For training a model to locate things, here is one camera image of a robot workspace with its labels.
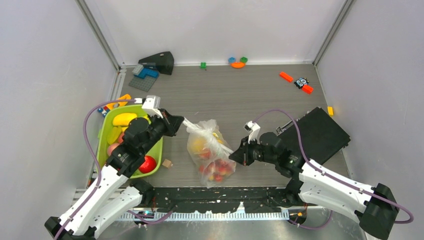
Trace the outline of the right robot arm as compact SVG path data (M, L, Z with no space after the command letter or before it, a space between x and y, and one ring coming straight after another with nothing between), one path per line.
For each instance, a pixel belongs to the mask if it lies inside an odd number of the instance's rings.
M389 238L399 208L385 201L396 199L382 183L371 186L335 173L313 159L306 162L272 132L262 134L259 140L244 137L229 159L243 166L255 161L273 164L281 175L290 178L285 198L291 205L303 202L325 207L350 218L375 238Z

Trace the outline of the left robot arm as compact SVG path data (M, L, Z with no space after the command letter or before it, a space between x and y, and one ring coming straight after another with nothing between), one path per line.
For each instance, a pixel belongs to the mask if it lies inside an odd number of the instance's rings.
M95 240L118 217L140 205L153 202L153 187L143 179L127 186L118 197L110 196L127 182L145 162L146 154L164 136L174 137L185 118L154 109L149 120L137 117L129 122L119 144L82 197L59 217L51 216L44 226L55 240Z

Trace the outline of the red fake lychee bunch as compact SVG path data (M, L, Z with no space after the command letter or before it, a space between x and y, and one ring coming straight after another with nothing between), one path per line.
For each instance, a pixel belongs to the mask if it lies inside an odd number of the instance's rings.
M205 185L223 182L236 170L236 162L225 157L210 154L197 155L200 181Z

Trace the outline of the clear printed plastic bag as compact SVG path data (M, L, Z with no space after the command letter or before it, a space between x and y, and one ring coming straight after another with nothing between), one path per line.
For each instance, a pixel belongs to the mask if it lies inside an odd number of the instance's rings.
M187 151L197 167L202 186L216 187L235 173L237 163L229 159L233 151L215 119L198 123L184 119L183 124L188 133Z

